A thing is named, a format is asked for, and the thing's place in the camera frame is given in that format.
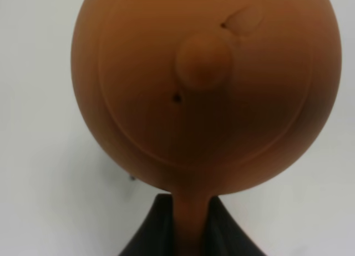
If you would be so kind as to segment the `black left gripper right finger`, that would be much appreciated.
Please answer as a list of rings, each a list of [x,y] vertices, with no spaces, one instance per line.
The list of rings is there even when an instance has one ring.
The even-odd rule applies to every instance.
[[[204,255],[265,256],[235,222],[219,197],[211,198],[204,232]]]

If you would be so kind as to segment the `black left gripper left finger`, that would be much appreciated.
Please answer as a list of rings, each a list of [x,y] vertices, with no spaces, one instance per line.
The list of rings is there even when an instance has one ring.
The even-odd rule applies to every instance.
[[[120,256],[174,256],[173,199],[158,194],[142,225]]]

